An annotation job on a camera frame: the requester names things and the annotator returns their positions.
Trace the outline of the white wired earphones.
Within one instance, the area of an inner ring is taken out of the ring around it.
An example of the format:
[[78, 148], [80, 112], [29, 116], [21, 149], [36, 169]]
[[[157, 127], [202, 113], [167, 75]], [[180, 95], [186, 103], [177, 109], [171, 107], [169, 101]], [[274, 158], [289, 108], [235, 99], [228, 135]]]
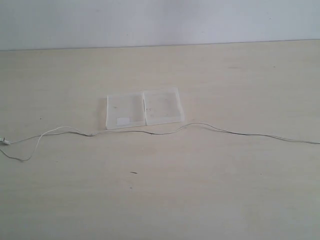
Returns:
[[303, 143], [303, 144], [310, 144], [310, 145], [319, 145], [320, 143], [317, 141], [310, 141], [310, 140], [299, 140], [299, 139], [292, 139], [292, 138], [287, 138], [283, 136], [277, 136], [277, 135], [270, 135], [270, 134], [264, 134], [264, 133], [244, 133], [244, 132], [235, 132], [235, 131], [230, 131], [222, 128], [215, 127], [211, 124], [204, 123], [204, 122], [191, 122], [185, 125], [180, 126], [179, 128], [173, 130], [173, 131], [168, 131], [168, 132], [152, 132], [152, 131], [146, 131], [146, 130], [100, 130], [96, 132], [83, 132], [75, 127], [71, 126], [60, 126], [54, 129], [47, 130], [41, 134], [34, 135], [31, 137], [27, 137], [24, 139], [16, 140], [16, 141], [10, 141], [7, 140], [5, 137], [0, 138], [0, 145], [1, 146], [11, 146], [15, 144], [19, 144], [28, 140], [32, 139], [37, 139], [32, 151], [30, 152], [29, 156], [27, 157], [16, 157], [13, 155], [9, 155], [7, 152], [5, 152], [3, 149], [0, 150], [0, 152], [7, 157], [8, 159], [11, 160], [16, 160], [21, 163], [29, 161], [33, 155], [35, 154], [40, 141], [42, 140], [43, 137], [48, 137], [48, 136], [59, 136], [59, 135], [65, 135], [65, 134], [72, 134], [72, 135], [79, 135], [87, 138], [93, 138], [95, 136], [99, 135], [104, 135], [104, 134], [117, 134], [117, 133], [140, 133], [140, 134], [147, 134], [151, 136], [165, 136], [165, 135], [172, 135], [176, 134], [183, 129], [186, 129], [190, 126], [201, 126], [205, 127], [208, 130], [214, 131], [214, 132], [220, 132], [220, 133], [225, 133], [225, 134], [230, 134], [230, 135], [236, 135], [236, 136], [246, 136], [246, 137], [265, 137], [265, 138], [271, 138], [271, 139], [276, 139], [279, 141], [284, 141], [284, 142], [290, 142], [290, 143]]

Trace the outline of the clear plastic hinged case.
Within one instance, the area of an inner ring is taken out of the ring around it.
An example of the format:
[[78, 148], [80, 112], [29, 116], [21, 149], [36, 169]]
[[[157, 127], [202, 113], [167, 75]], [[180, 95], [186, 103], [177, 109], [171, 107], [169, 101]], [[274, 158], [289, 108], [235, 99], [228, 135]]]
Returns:
[[184, 121], [185, 114], [176, 87], [106, 97], [107, 130]]

